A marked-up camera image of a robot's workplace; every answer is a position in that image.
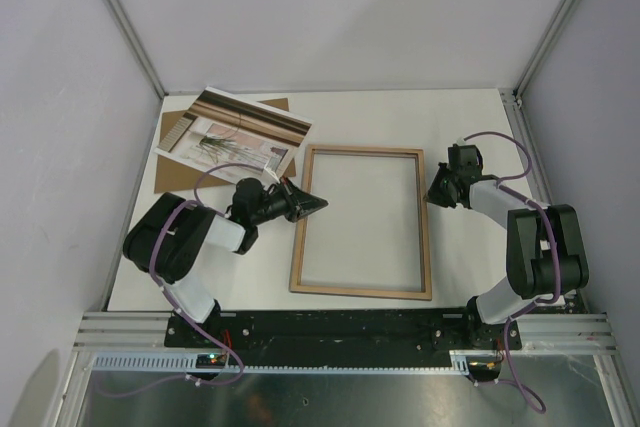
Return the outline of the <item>printed interior photo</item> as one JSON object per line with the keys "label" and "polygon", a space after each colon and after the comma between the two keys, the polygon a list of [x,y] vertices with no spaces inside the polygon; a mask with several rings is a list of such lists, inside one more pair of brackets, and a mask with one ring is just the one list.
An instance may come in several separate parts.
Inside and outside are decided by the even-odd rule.
{"label": "printed interior photo", "polygon": [[261,178],[265,166],[282,177],[312,126],[304,116],[207,87],[155,153],[231,184]]}

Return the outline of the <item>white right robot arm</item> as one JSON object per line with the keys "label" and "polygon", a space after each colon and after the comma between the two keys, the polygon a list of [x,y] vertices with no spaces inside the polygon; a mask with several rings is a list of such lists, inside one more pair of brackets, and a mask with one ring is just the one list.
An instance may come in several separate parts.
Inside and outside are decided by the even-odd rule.
{"label": "white right robot arm", "polygon": [[513,344],[515,321],[533,309],[552,305],[567,292],[581,289],[589,280],[589,268],[575,209],[569,205],[542,205],[509,188],[504,177],[483,172],[480,150],[463,138],[448,149],[448,159],[438,166],[432,184],[424,181],[424,153],[420,149],[353,147],[311,144],[304,160],[302,187],[312,186],[315,159],[319,155],[380,158],[412,158],[418,194],[418,240],[421,287],[418,290],[308,284],[303,280],[307,221],[296,228],[289,289],[293,293],[427,301],[432,297],[427,248],[426,206],[463,206],[481,213],[505,229],[507,235],[505,277],[489,291],[472,297],[463,317],[449,331],[435,335],[433,343],[485,348],[495,339]]}

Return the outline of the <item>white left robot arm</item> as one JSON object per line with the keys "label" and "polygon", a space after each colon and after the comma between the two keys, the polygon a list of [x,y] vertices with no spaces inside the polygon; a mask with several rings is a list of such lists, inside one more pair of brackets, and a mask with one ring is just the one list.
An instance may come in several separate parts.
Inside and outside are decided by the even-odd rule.
{"label": "white left robot arm", "polygon": [[187,336],[207,347],[219,339],[221,323],[211,316],[216,300],[194,271],[202,246],[244,255],[260,225],[279,217],[296,223],[327,206],[286,177],[268,188],[256,178],[240,180],[225,214],[165,193],[127,234],[123,256],[152,277],[176,312],[189,317]]}

